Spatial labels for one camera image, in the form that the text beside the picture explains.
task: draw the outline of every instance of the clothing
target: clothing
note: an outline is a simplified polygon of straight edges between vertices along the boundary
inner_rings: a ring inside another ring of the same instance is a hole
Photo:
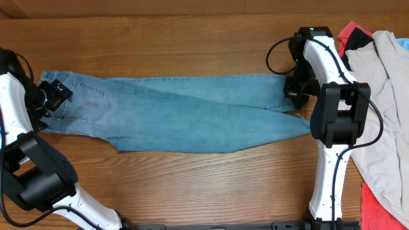
[[[119,151],[230,153],[309,133],[280,75],[101,79],[44,72],[73,91],[46,131],[109,141]]]
[[[350,38],[350,35],[352,34],[355,28],[360,29],[361,31],[363,31],[365,34],[369,36],[372,35],[372,32],[367,31],[366,29],[362,28],[360,25],[356,24],[354,21],[350,21],[350,23],[348,23],[348,25],[345,26],[345,28],[339,33],[337,37],[338,40],[340,41],[339,52],[338,52],[340,57],[344,56],[344,53],[345,53],[344,48],[346,46],[346,42]]]
[[[407,230],[381,204],[366,183],[362,184],[362,230]]]
[[[359,82],[368,82],[371,99],[379,108],[385,125],[381,139],[352,151],[362,177],[380,204],[409,227],[409,52],[394,34],[377,31],[374,42],[347,50],[351,73]],[[379,121],[368,110],[366,125],[357,144],[372,141]]]
[[[409,38],[398,38],[397,43],[400,44],[406,50],[409,50]]]
[[[355,28],[348,41],[346,42],[344,50],[357,50],[359,48],[362,48],[366,46],[369,42],[373,41],[371,36],[360,30],[359,28]],[[341,57],[341,60],[343,61],[345,67],[347,70],[351,71],[350,64],[348,63],[348,56],[343,55]]]

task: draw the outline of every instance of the back pocket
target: back pocket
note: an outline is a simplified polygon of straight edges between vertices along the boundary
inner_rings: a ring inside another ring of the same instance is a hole
[[[108,93],[83,83],[75,83],[72,90],[72,102],[65,101],[58,119],[75,119],[97,122],[111,109]]]

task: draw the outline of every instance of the red fabric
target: red fabric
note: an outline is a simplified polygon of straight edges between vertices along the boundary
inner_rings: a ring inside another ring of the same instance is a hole
[[[376,200],[366,183],[362,184],[362,230],[407,230]]]
[[[344,55],[344,49],[345,49],[345,44],[350,38],[350,35],[352,34],[352,31],[355,28],[359,28],[362,30],[365,34],[372,36],[372,33],[367,31],[366,29],[362,28],[360,25],[356,24],[354,21],[350,21],[348,25],[345,26],[345,28],[339,33],[338,35],[338,40],[340,41],[339,43],[339,56],[342,57]]]

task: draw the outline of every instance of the robotic arm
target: robotic arm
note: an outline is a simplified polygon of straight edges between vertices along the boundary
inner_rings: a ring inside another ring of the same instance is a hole
[[[350,152],[341,157],[338,154],[355,144],[363,133],[368,108],[365,97],[369,98],[369,86],[356,83],[339,57],[334,56],[335,43],[327,27],[300,28],[290,40],[289,49],[296,61],[296,68],[294,76],[286,79],[285,95],[300,107],[308,101],[309,95],[320,94],[311,117],[311,133],[318,140],[319,148],[316,184],[309,204],[311,218],[307,222],[291,222],[293,228],[288,228],[289,222],[273,222],[268,227],[219,226],[217,229],[324,230],[330,229],[334,219],[337,230],[360,229],[357,222],[341,220],[341,196]],[[72,96],[72,92],[62,83],[54,80],[51,84],[42,82],[36,86],[26,77],[15,53],[0,49],[0,85],[4,121],[1,130],[4,175],[0,179],[3,180],[4,193],[15,204],[23,210],[36,208],[48,214],[62,215],[85,230],[178,229],[136,227],[116,211],[101,205],[78,184],[71,163],[37,136],[37,132],[46,128],[41,118],[50,116],[49,111],[55,111]],[[21,176],[14,175],[20,165],[28,160],[35,166]],[[334,171],[338,175],[336,183],[333,183]],[[11,222],[2,211],[7,221]],[[214,229],[209,226],[191,228]]]

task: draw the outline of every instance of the folded jeans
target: folded jeans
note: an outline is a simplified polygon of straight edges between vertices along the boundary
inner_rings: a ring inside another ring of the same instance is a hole
[[[99,137],[119,151],[230,153],[309,133],[284,76],[97,78],[44,72],[73,91],[46,132]]]

